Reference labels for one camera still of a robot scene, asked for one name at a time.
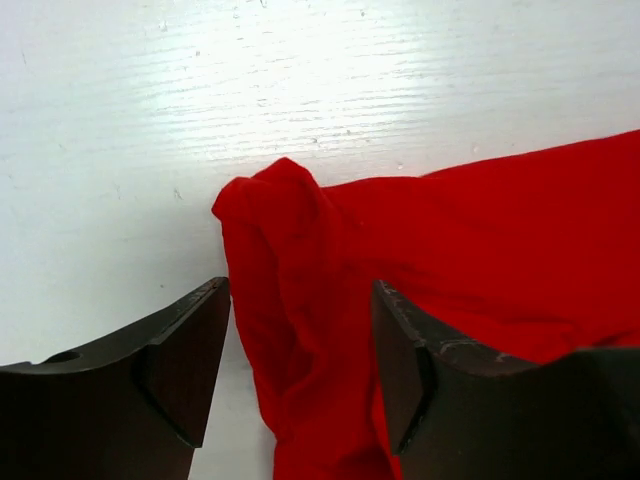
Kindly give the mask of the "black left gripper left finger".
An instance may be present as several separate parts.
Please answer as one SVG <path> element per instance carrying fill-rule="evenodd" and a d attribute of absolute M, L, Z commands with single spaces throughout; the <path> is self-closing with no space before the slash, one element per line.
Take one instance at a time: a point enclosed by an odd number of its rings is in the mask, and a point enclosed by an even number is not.
<path fill-rule="evenodd" d="M 218 277 L 102 338 L 3 366 L 2 477 L 187 478 L 229 314 L 229 282 Z"/>

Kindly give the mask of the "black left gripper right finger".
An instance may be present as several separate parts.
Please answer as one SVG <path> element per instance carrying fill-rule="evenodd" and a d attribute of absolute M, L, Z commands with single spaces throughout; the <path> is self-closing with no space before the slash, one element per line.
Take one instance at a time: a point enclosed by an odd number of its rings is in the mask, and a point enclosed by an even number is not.
<path fill-rule="evenodd" d="M 383 281 L 372 330 L 392 454 L 407 479 L 635 479 L 639 351 L 537 365 L 427 314 Z"/>

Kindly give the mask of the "red t-shirt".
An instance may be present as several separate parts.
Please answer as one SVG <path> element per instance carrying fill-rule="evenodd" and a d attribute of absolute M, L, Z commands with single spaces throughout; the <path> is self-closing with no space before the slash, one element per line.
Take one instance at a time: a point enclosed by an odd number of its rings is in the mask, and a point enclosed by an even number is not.
<path fill-rule="evenodd" d="M 536 363 L 639 342 L 639 135 L 322 187 L 280 159 L 231 181 L 222 226 L 277 479 L 397 479 L 371 335 L 383 280 Z"/>

